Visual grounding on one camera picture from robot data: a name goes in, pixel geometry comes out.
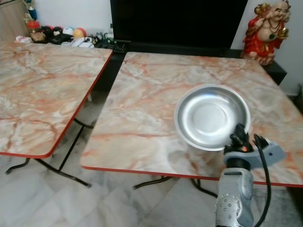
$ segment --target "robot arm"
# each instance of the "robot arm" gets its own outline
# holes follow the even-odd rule
[[[258,135],[255,135],[255,138],[261,145],[268,166],[286,157],[285,152],[276,143]],[[250,170],[261,168],[263,164],[258,149],[249,144],[249,136],[245,134],[243,125],[237,125],[231,139],[232,145],[224,149],[227,168],[219,181],[219,194],[215,205],[216,227],[252,227],[253,175]]]

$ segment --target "white wall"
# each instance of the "white wall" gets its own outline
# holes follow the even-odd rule
[[[83,27],[107,32],[112,23],[110,0],[35,0],[41,25]]]
[[[243,49],[243,39],[248,22],[255,17],[254,8],[260,3],[274,3],[276,0],[249,0],[245,8],[232,48]],[[298,92],[298,83],[303,83],[303,0],[290,0],[291,18],[286,24],[289,38],[284,40],[281,48],[275,51],[275,60],[288,74],[280,87],[289,95]]]
[[[42,25],[83,27],[88,34],[107,31],[112,21],[110,0],[35,0],[38,19]],[[249,0],[232,43],[242,49],[248,22],[255,17],[254,8],[275,0]],[[280,87],[287,94],[296,94],[297,84],[303,83],[303,0],[290,0],[291,19],[286,24],[290,37],[277,50],[276,61],[288,72]]]

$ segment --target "red statue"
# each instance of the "red statue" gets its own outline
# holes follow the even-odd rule
[[[284,24],[289,21],[291,12],[289,2],[282,0],[270,6],[259,4],[255,8],[257,17],[248,24],[242,57],[257,60],[268,65],[274,59],[274,47],[279,49],[282,41],[288,37]]]

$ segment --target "bowl rim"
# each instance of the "bowl rim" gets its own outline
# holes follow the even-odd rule
[[[185,101],[185,99],[189,95],[191,95],[192,93],[194,93],[194,92],[196,92],[198,90],[204,89],[204,88],[208,88],[208,87],[218,87],[218,88],[225,89],[225,90],[227,90],[229,92],[232,92],[233,94],[235,94],[240,99],[240,101],[242,102],[242,104],[243,104],[243,106],[245,108],[245,112],[246,112],[246,116],[247,116],[244,130],[245,130],[246,133],[248,133],[248,131],[250,129],[250,124],[251,124],[250,109],[249,109],[247,103],[245,102],[245,100],[235,90],[231,89],[228,86],[224,86],[224,85],[206,84],[206,85],[194,87],[194,88],[190,89],[189,91],[187,91],[182,96],[182,98],[177,102],[177,104],[176,104],[175,113],[174,113],[174,122],[175,122],[175,127],[176,127],[176,130],[177,130],[177,133],[179,134],[179,136],[182,137],[183,140],[185,140],[185,142],[187,144],[189,144],[189,145],[191,145],[191,146],[193,146],[195,148],[198,148],[200,150],[205,150],[205,151],[220,151],[220,150],[224,150],[224,147],[220,147],[220,148],[205,148],[205,147],[199,146],[199,145],[193,143],[192,141],[188,140],[187,137],[184,135],[183,131],[180,129],[180,125],[179,125],[179,122],[178,122],[179,109],[180,109],[182,103]]]

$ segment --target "marble tabletop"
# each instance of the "marble tabletop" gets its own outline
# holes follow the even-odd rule
[[[50,156],[112,51],[0,43],[0,154]]]
[[[87,169],[218,179],[223,152],[201,151],[177,135],[176,103],[188,90],[217,84],[247,102],[250,133],[277,142],[287,158],[269,168],[272,184],[303,184],[303,117],[255,61],[127,53],[81,157]],[[263,169],[253,170],[264,184]]]

